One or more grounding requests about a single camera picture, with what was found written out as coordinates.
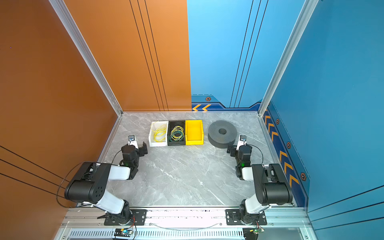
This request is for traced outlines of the grey perforated cable spool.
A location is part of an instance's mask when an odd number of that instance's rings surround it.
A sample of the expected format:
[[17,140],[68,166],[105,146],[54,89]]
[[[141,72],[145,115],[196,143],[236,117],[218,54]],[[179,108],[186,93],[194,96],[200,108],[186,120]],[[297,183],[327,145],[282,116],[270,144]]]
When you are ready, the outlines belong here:
[[227,121],[216,121],[208,128],[208,140],[216,148],[227,149],[238,139],[236,127]]

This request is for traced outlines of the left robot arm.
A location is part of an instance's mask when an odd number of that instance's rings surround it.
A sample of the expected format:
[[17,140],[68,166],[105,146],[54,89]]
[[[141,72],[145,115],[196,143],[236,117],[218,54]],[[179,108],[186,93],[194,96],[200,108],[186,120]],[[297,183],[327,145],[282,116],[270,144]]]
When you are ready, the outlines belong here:
[[133,141],[121,148],[123,160],[118,165],[86,161],[81,164],[65,189],[65,199],[85,203],[103,210],[105,225],[132,225],[134,214],[127,200],[107,190],[109,181],[133,180],[139,171],[140,157],[148,153],[146,143],[138,147]]

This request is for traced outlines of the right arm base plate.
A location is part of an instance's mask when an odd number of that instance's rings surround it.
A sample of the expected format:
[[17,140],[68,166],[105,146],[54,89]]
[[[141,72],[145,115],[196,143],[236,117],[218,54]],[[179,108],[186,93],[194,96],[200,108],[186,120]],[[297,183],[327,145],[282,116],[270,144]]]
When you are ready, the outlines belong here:
[[244,226],[266,226],[267,218],[265,213],[241,215],[239,209],[226,209],[226,221],[228,226],[244,225]]

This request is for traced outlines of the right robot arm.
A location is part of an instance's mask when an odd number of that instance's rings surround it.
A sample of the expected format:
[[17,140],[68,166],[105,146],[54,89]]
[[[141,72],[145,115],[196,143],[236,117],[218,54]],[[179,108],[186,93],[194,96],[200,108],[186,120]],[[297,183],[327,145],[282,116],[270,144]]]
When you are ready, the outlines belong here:
[[227,153],[236,159],[236,176],[242,181],[254,183],[255,193],[244,199],[239,206],[238,215],[233,222],[243,225],[265,225],[264,211],[271,206],[291,204],[292,189],[279,164],[252,164],[253,146],[245,144],[239,147],[229,146]]

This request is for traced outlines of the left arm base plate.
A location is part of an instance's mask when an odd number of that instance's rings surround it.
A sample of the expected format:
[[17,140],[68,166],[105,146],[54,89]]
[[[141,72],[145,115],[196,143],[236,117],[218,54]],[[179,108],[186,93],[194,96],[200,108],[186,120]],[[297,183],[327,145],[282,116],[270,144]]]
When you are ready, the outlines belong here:
[[129,218],[118,217],[117,215],[107,214],[105,218],[104,225],[105,226],[131,226],[134,224],[135,226],[144,226],[147,218],[147,210],[146,209],[131,209]]

